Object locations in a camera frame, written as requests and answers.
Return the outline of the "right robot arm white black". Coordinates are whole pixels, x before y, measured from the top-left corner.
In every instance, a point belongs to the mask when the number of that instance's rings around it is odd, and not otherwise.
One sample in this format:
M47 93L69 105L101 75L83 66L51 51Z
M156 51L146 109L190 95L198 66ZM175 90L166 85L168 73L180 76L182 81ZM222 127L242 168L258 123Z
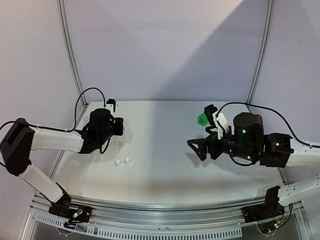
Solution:
M294 140L284 133L264 133L263 119L259 114L241 112L229 126L223 113L213 116L206 128L205 138L189 139L187 145L201 161L210 157L216 160L226 154L232 161L246 160L242 167L256 163L268 168L320 166L319 146Z

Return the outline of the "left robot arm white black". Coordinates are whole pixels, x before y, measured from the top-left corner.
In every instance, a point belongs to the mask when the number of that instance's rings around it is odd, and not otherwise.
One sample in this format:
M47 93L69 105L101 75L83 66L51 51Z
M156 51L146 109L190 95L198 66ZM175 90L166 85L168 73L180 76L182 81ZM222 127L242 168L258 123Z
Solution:
M106 108L92 111L82 129L63 130L33 125L24 118L4 125L11 126L0 142L4 167L54 203L63 217L74 213L74 205L64 198L69 196L64 189L32 163L31 152L49 150L89 155L99 151L104 154L111 138L124 134L124 119L114 117Z

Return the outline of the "clear labelled water bottle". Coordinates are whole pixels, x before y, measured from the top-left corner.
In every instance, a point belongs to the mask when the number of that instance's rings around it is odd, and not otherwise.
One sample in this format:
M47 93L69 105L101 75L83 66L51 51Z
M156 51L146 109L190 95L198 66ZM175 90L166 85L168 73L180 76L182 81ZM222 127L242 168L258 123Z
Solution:
M84 123L88 123L89 120L90 120L90 118L89 118L88 116L86 116L86 117L83 118Z

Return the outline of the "crushed clear bottle red label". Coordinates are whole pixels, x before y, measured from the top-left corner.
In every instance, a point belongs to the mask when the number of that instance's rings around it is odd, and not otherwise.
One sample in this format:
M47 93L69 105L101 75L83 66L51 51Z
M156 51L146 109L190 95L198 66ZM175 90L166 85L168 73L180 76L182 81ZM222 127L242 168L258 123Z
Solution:
M116 148L122 148L126 145L126 137L125 136L114 136L113 143Z

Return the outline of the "green plastic bottle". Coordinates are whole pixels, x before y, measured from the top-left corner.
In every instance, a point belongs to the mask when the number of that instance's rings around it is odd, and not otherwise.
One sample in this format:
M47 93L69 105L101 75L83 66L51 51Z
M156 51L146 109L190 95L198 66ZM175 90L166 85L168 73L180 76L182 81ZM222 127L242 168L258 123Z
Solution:
M204 126L206 126L206 125L209 124L209 121L208 121L207 116L206 116L205 113L201 113L201 114L197 117L197 124L198 124L199 126L202 126L202 127L204 127Z

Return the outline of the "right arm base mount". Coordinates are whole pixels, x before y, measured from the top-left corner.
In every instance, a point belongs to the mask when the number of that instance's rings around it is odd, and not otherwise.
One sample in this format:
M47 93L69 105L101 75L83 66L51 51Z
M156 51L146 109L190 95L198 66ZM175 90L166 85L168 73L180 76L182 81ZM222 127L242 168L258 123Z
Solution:
M285 217L285 208L277 200L267 200L264 203L246 206L241 209L245 223L256 222L258 231L265 236L274 234L284 227L291 218L293 203L288 205L289 214Z

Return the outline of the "white bottle cap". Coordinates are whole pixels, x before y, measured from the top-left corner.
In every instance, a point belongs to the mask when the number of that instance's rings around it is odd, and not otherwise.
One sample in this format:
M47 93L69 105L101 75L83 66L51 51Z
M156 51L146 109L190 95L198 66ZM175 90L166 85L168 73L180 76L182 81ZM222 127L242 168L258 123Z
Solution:
M117 167L120 167L124 164L124 161L120 158L117 158L115 161L114 161L114 165L117 166Z
M130 165L133 163L133 159L131 157L126 157L124 159L125 164Z

